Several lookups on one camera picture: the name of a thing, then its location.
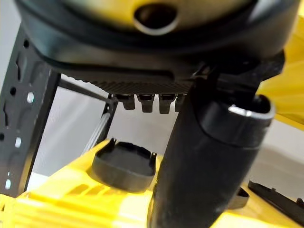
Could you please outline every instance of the yellow casing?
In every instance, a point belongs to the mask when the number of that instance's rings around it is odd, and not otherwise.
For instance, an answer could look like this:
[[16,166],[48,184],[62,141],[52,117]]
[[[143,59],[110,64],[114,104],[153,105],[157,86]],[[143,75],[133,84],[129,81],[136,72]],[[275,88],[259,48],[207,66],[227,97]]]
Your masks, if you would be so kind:
[[258,93],[276,105],[276,119],[304,130],[304,2],[298,22],[286,48],[286,64],[281,75],[264,81]]
[[[48,178],[36,190],[17,198],[0,195],[3,228],[145,228],[152,188],[133,194],[96,181],[94,155],[109,141],[98,144]],[[162,157],[157,159],[159,168]],[[243,209],[226,211],[213,228],[300,228],[248,188]]]

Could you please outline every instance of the black plastic tab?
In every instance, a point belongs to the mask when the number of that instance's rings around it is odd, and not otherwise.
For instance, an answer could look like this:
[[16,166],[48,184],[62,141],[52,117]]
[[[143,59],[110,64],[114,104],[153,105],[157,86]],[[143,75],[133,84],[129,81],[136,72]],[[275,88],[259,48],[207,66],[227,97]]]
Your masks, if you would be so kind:
[[246,206],[249,200],[249,194],[242,188],[239,188],[237,195],[232,198],[231,202],[228,205],[228,209],[235,210],[240,209]]
[[159,95],[160,114],[169,114],[170,105],[175,100],[175,98],[176,98],[176,95],[174,95],[174,94]]
[[293,202],[289,198],[276,192],[275,189],[269,189],[261,184],[251,181],[248,184],[248,188],[276,209],[283,212],[289,218],[299,223],[301,226],[304,226],[304,208],[299,205],[299,199],[297,202]]
[[129,192],[145,191],[155,176],[156,154],[128,142],[111,141],[96,153],[94,173],[105,184]]
[[135,109],[134,95],[115,95],[115,97],[123,103],[125,110]]
[[178,113],[181,109],[182,103],[184,103],[186,94],[179,94],[175,101],[175,111]]
[[153,101],[155,95],[137,95],[137,99],[142,103],[142,112],[151,113],[153,111]]

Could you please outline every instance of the black plastic housing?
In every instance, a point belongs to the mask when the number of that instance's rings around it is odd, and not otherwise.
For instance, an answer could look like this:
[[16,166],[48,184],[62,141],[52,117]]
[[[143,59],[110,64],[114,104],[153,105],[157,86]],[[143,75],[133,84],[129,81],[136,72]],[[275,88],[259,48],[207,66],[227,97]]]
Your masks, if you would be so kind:
[[155,176],[156,154],[112,139],[96,153],[92,169],[101,182],[129,192],[145,191]]
[[196,84],[171,133],[148,227],[207,228],[227,208],[275,114],[265,97],[249,107],[217,100]]
[[282,51],[300,0],[253,1],[209,25],[159,37],[109,28],[61,0],[16,3],[36,49],[58,72],[112,94],[181,95],[202,62],[260,61]]

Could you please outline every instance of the black plastic cover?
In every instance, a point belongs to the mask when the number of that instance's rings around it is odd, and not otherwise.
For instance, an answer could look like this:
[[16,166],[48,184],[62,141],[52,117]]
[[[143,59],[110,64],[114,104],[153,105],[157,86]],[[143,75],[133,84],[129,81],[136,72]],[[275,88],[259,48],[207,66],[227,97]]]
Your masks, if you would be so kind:
[[105,184],[129,192],[145,191],[155,176],[156,154],[128,142],[111,141],[96,153],[94,173]]

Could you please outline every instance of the black plastic strip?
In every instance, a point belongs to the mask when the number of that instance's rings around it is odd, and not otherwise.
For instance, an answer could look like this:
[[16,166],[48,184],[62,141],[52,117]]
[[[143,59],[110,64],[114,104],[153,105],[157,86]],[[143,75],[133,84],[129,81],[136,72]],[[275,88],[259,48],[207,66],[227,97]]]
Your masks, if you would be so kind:
[[249,182],[248,188],[289,218],[304,226],[304,209],[289,198],[261,184]]

